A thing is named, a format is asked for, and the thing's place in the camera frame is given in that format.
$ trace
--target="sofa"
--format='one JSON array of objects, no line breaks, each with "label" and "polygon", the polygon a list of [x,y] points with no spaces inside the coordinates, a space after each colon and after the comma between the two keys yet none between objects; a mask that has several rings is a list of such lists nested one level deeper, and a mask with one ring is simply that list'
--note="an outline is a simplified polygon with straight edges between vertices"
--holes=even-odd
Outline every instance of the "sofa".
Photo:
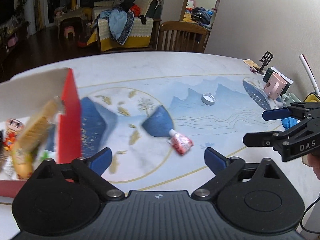
[{"label": "sofa", "polygon": [[114,0],[94,3],[92,9],[92,18],[96,19],[98,15],[105,10],[110,10],[114,5],[120,2],[139,6],[141,13],[147,18],[147,24],[143,25],[139,18],[134,19],[134,24],[128,39],[124,45],[118,44],[111,39],[108,20],[98,19],[98,28],[94,31],[88,41],[88,45],[97,41],[101,52],[109,52],[111,49],[127,48],[136,50],[155,50],[157,42],[157,34],[160,26],[161,17],[161,3],[160,0]]}]

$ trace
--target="dark wooden floor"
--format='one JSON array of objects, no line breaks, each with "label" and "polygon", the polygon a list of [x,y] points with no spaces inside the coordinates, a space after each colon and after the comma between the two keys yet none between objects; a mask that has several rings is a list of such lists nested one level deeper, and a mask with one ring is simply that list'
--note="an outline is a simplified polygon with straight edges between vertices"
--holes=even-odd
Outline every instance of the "dark wooden floor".
[{"label": "dark wooden floor", "polygon": [[30,36],[29,39],[22,41],[4,61],[4,73],[0,68],[0,82],[7,81],[14,75],[35,67],[100,54],[96,44],[87,48],[78,48],[76,41],[81,27],[75,25],[75,31],[75,38],[69,35],[69,39],[66,39],[61,28],[60,39],[58,40],[58,28],[51,27],[41,30]]}]

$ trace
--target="chair backrest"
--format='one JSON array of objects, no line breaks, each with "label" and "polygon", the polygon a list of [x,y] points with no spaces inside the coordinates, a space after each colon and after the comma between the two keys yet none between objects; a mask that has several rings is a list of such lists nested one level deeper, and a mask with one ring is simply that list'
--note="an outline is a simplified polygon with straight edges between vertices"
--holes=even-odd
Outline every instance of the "chair backrest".
[{"label": "chair backrest", "polygon": [[193,23],[183,21],[162,23],[157,50],[203,53],[207,32],[204,27]]}]

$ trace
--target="box flap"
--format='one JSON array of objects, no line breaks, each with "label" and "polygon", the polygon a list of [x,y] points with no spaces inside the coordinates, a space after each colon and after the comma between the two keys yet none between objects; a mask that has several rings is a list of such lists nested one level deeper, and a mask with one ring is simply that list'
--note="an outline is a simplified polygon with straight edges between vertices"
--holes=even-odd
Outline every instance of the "box flap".
[{"label": "box flap", "polygon": [[0,84],[0,122],[32,116],[61,96],[69,68],[55,69]]}]

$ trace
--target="metal screw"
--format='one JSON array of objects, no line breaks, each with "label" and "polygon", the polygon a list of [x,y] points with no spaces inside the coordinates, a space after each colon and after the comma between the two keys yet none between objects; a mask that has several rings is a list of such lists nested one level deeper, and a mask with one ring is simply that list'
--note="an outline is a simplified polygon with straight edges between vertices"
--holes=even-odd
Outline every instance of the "metal screw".
[{"label": "metal screw", "polygon": [[199,188],[195,190],[194,193],[198,197],[207,197],[210,195],[210,191],[205,188]]},{"label": "metal screw", "polygon": [[108,197],[120,197],[123,194],[123,192],[119,189],[111,189],[107,191],[107,196]]}]

